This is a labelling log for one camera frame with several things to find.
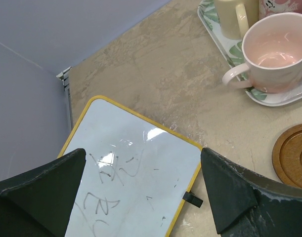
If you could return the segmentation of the brown ringed wooden saucer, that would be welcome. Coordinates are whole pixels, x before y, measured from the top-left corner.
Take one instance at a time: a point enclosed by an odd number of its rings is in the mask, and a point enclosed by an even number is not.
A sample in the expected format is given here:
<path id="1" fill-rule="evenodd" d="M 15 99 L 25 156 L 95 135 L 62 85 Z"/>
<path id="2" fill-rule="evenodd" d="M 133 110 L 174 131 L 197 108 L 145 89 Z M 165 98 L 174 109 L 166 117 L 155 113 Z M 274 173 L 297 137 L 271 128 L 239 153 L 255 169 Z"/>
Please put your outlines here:
<path id="1" fill-rule="evenodd" d="M 272 150 L 272 164 L 284 184 L 302 189 L 302 124 L 278 137 Z"/>

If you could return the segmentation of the yellow mug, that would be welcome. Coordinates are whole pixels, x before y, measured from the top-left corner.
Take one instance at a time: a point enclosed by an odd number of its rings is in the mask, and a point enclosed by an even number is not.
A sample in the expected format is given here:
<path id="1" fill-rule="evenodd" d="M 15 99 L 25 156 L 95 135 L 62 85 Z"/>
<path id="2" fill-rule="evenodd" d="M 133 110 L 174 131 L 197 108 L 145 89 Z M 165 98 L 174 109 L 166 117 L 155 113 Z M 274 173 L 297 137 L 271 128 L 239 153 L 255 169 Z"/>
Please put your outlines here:
<path id="1" fill-rule="evenodd" d="M 258 0 L 215 0 L 222 34 L 233 40 L 242 39 L 259 20 Z"/>

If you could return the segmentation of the floral serving tray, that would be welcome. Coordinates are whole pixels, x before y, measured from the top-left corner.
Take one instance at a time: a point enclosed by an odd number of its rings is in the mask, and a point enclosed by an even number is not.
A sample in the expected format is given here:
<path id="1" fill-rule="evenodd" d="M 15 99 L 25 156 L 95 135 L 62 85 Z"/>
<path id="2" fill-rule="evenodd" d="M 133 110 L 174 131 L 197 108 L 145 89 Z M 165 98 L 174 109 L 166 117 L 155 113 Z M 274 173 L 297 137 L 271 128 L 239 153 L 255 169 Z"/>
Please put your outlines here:
<path id="1" fill-rule="evenodd" d="M 244 62 L 242 40 L 228 39 L 222 34 L 214 1 L 201 1 L 197 13 L 229 67 L 233 68 L 242 64 Z M 296 87 L 283 93 L 265 93 L 253 87 L 245 89 L 245 92 L 258 104 L 268 107 L 284 106 L 302 99 L 302 79 Z"/>

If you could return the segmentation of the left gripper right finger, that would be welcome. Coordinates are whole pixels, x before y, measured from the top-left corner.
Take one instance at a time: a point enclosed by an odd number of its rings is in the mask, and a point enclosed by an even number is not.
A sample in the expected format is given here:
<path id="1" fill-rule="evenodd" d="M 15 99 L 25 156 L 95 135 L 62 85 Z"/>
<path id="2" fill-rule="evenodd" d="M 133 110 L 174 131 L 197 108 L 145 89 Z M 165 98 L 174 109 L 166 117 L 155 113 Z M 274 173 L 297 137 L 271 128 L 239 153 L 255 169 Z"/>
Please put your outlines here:
<path id="1" fill-rule="evenodd" d="M 244 168 L 210 148 L 201 168 L 216 232 L 223 237 L 302 237 L 302 189 Z"/>

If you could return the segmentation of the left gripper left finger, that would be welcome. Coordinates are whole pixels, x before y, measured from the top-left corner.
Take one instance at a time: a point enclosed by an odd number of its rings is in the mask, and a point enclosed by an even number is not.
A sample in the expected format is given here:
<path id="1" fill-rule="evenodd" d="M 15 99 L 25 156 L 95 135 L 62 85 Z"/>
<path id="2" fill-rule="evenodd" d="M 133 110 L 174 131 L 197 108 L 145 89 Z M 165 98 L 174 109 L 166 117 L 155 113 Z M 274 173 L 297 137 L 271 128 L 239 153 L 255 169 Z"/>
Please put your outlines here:
<path id="1" fill-rule="evenodd" d="M 63 237 L 85 164 L 78 148 L 0 181 L 0 237 Z"/>

